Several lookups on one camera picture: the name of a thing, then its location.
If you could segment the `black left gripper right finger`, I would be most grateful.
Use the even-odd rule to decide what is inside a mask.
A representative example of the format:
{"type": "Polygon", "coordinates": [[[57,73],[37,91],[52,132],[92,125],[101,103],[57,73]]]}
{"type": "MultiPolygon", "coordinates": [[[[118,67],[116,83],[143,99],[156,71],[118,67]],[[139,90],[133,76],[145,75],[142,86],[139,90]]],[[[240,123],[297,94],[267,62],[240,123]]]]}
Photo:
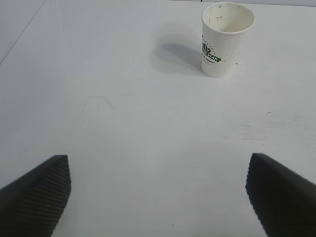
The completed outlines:
{"type": "Polygon", "coordinates": [[[269,237],[316,235],[316,186],[266,154],[253,153],[245,189],[269,237]]]}

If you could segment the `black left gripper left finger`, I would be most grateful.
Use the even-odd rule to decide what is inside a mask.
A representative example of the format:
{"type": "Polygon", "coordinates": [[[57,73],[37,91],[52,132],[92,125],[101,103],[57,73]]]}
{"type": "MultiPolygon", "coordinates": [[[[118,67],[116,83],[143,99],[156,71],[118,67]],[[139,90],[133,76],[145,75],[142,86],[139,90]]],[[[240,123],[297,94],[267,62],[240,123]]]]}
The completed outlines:
{"type": "Polygon", "coordinates": [[[50,237],[71,193],[67,155],[55,155],[0,190],[2,237],[50,237]]]}

